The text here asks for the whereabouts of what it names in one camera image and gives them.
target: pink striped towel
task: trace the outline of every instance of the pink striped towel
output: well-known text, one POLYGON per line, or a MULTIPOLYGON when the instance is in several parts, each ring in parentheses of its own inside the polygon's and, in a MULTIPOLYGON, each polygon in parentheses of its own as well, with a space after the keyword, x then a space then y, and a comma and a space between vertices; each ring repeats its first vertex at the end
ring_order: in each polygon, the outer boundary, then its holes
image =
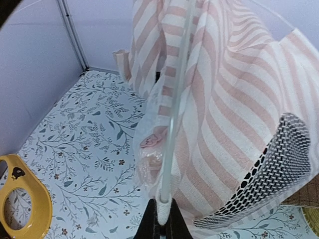
MULTIPOLYGON (((115 53, 121 76, 148 99, 133 147, 150 197, 187 6, 135 0, 131 51, 115 53)), ((319 173, 319 53, 297 29, 275 41, 239 0, 198 0, 192 23, 171 191, 201 239, 265 213, 319 173)))

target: clear plastic rod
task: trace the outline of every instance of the clear plastic rod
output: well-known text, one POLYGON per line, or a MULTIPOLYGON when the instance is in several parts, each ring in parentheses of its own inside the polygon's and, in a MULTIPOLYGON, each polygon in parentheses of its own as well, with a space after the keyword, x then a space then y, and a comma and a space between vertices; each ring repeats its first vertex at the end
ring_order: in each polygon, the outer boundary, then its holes
POLYGON ((190 42, 191 26, 193 21, 193 12, 195 9, 196 0, 190 0, 187 9, 187 17, 184 26, 184 34, 181 40, 180 54, 178 57, 176 84, 173 92, 173 100, 171 106, 171 118, 168 126, 168 134, 166 140, 166 147, 164 152, 164 166, 163 178, 160 192, 160 200, 162 203, 167 203, 170 197, 170 181, 171 181, 171 167, 173 160, 173 152, 175 148, 175 138, 177 133, 177 121, 180 105, 180 96, 183 91, 185 71, 187 67, 187 56, 190 42))

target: white panel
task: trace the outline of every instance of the white panel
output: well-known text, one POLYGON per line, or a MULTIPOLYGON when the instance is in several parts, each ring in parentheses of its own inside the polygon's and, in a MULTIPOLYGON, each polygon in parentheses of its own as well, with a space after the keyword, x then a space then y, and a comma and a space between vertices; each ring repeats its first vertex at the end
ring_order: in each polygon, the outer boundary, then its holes
POLYGON ((90 67, 117 70, 112 52, 130 49, 132 0, 68 0, 90 67))
POLYGON ((0 30, 0 56, 3 155, 20 149, 81 68, 55 0, 21 3, 0 30))

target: yellow object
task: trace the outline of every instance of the yellow object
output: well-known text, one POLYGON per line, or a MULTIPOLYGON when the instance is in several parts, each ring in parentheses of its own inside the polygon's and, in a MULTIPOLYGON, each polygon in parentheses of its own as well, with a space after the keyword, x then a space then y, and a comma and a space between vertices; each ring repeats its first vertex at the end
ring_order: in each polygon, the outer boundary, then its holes
POLYGON ((8 166, 8 178, 0 192, 0 222, 12 239, 42 239, 52 220, 52 202, 45 186, 30 171, 22 159, 14 154, 0 157, 8 166), (32 209, 28 223, 20 230, 11 229, 4 218, 4 203, 9 194, 23 188, 31 198, 32 209))
POLYGON ((303 213, 309 227, 319 237, 319 209, 317 208, 303 208, 303 213))

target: leaf pattern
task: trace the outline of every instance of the leaf pattern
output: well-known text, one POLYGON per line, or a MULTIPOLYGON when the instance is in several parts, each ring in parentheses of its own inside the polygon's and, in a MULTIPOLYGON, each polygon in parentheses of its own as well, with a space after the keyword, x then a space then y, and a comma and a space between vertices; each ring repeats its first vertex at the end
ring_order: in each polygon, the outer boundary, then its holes
MULTIPOLYGON (((89 71, 55 104, 19 155, 48 189, 53 218, 46 239, 132 239, 148 198, 133 184, 131 149, 145 100, 118 75, 89 71)), ((0 187, 5 183, 0 180, 0 187)), ((31 201, 23 190, 7 200, 16 228, 31 201)), ((317 238, 299 208, 279 207, 211 239, 317 238)))

